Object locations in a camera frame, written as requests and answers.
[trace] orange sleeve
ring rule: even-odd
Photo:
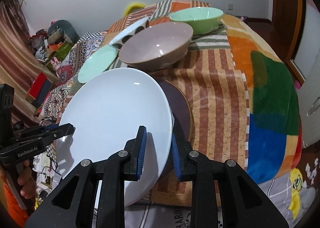
[[[15,223],[21,228],[23,228],[24,224],[29,218],[27,211],[20,209],[18,202],[14,198],[14,195],[5,184],[3,185],[3,188],[5,198],[7,199],[8,213],[11,216],[11,218],[15,221]]]

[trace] curtain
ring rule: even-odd
[[[34,117],[36,110],[25,100],[26,94],[40,72],[50,81],[57,78],[33,55],[26,42],[29,31],[18,0],[0,2],[0,84],[14,88],[14,108],[12,122],[24,121],[26,126],[34,126],[39,120]]]

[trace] large white plate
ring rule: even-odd
[[[71,123],[73,135],[57,141],[57,161],[64,178],[81,160],[107,159],[147,128],[147,147],[141,179],[125,182],[124,205],[144,196],[157,182],[167,162],[172,115],[156,81],[132,68],[106,71],[86,83],[72,98],[60,124]],[[95,208],[98,207],[100,186]]]

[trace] silver screw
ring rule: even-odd
[[[234,167],[236,165],[236,162],[233,159],[228,159],[227,160],[227,165],[230,167]]]
[[[196,158],[199,156],[199,152],[198,151],[190,151],[189,155],[192,158]]]
[[[128,152],[127,151],[119,151],[118,155],[120,157],[126,157],[128,155]]]
[[[89,159],[84,159],[81,161],[81,166],[86,167],[88,165],[90,165],[90,160]]]

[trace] green bowl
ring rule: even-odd
[[[223,11],[217,8],[195,7],[171,13],[169,18],[189,24],[193,35],[203,35],[218,29],[222,15]]]

